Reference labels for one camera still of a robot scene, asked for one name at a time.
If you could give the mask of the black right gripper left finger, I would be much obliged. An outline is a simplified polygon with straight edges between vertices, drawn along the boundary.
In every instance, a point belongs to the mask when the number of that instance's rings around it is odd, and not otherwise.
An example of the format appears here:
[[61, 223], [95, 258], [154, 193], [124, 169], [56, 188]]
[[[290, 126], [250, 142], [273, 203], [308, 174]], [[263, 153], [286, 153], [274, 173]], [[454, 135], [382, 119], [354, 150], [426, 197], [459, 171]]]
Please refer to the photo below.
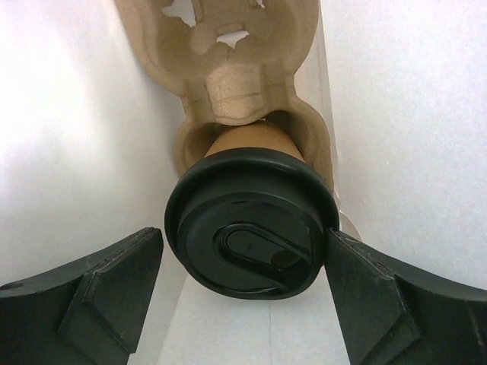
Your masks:
[[163, 253], [144, 228], [1, 287], [3, 364], [126, 364], [137, 351]]

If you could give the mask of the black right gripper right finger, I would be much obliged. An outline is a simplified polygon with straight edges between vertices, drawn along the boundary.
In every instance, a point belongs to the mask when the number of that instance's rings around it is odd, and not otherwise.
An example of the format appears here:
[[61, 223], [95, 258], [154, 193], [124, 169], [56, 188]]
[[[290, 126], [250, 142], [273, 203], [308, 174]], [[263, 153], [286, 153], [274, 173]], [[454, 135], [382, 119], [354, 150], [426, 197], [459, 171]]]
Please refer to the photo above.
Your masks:
[[384, 255], [338, 230], [326, 276], [352, 364], [484, 364], [486, 292]]

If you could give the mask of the black plastic cup lid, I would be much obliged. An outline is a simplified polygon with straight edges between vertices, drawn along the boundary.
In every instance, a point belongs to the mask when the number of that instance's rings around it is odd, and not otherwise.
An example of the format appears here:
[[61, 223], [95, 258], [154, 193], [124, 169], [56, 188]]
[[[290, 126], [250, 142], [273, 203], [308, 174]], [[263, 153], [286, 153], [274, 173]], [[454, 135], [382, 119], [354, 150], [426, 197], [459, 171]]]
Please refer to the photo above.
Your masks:
[[174, 187], [167, 241], [187, 272], [220, 295], [281, 300], [312, 285], [326, 234], [339, 227], [333, 194], [305, 162], [267, 148], [205, 157]]

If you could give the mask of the light blue paper bag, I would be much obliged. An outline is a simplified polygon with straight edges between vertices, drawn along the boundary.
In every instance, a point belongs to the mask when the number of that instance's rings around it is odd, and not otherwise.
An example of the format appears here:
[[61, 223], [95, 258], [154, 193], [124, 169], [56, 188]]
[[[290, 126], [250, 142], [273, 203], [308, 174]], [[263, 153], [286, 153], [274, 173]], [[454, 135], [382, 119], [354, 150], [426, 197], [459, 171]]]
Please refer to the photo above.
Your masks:
[[[334, 139], [342, 229], [486, 286], [486, 3], [323, 1], [296, 76]], [[161, 227], [184, 112], [111, 1], [1, 3], [1, 282]], [[166, 249], [132, 364], [346, 364], [325, 275], [222, 297]]]

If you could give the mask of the brown paper coffee cup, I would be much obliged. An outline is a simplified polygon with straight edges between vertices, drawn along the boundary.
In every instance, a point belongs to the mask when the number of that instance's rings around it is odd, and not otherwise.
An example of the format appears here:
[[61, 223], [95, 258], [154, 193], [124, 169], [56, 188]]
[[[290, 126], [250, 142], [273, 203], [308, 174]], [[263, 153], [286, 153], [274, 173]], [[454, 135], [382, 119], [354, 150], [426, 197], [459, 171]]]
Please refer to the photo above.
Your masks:
[[269, 122], [254, 122], [228, 129], [216, 138], [205, 156], [235, 148], [271, 149], [304, 161], [301, 152], [291, 138], [279, 127]]

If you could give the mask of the brown cardboard cup carrier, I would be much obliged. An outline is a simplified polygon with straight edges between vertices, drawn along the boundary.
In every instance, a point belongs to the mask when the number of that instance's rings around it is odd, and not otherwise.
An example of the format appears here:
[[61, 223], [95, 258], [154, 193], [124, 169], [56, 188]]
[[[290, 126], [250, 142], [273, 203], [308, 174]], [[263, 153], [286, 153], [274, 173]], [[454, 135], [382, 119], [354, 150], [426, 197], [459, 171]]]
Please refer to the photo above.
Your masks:
[[266, 119], [282, 128], [304, 161], [333, 187], [323, 117], [295, 90], [295, 74], [317, 30], [316, 1], [194, 1], [195, 24], [164, 13], [166, 1], [118, 1], [135, 56], [177, 95], [185, 121], [174, 143], [184, 174], [225, 129]]

